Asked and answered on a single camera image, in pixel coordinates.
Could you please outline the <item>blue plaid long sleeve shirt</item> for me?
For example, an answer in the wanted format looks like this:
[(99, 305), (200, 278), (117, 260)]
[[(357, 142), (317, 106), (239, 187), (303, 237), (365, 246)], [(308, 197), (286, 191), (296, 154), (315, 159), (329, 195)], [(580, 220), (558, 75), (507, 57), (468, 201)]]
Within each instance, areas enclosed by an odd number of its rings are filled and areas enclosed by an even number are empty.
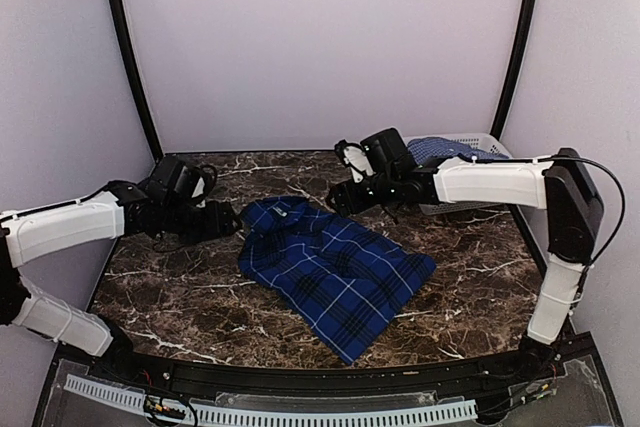
[(436, 270), (430, 256), (410, 254), (303, 197), (254, 201), (240, 219), (246, 231), (240, 271), (275, 291), (347, 365), (376, 341)]

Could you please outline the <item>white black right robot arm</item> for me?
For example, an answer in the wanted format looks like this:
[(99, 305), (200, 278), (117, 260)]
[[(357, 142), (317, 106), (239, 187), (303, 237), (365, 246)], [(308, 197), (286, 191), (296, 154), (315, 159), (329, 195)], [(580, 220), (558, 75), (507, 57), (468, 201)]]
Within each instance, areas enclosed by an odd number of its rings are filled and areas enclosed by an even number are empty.
[(439, 156), (418, 164), (410, 153), (386, 153), (351, 142), (335, 147), (350, 179), (331, 187), (327, 202), (348, 217), (390, 204), (505, 204), (521, 212), (536, 247), (545, 251), (541, 290), (528, 322), (530, 339), (510, 360), (521, 381), (534, 379), (549, 363), (544, 345), (554, 343), (581, 300), (589, 271), (617, 236), (617, 222), (600, 237), (605, 202), (591, 176), (599, 170), (615, 185), (619, 214), (627, 210), (624, 187), (604, 165), (565, 148), (525, 159)]

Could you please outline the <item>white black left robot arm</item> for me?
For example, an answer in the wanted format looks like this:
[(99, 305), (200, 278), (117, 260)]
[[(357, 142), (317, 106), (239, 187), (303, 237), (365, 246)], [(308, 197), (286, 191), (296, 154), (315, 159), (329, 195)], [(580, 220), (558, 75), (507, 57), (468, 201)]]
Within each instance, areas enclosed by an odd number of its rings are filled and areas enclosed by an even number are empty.
[(126, 334), (25, 274), (29, 264), (52, 257), (68, 260), (74, 250), (145, 234), (172, 234), (186, 245), (233, 235), (240, 222), (228, 202), (203, 195), (155, 198), (141, 186), (113, 181), (83, 198), (1, 215), (1, 323), (101, 358), (120, 383), (141, 374), (140, 359), (127, 349)]

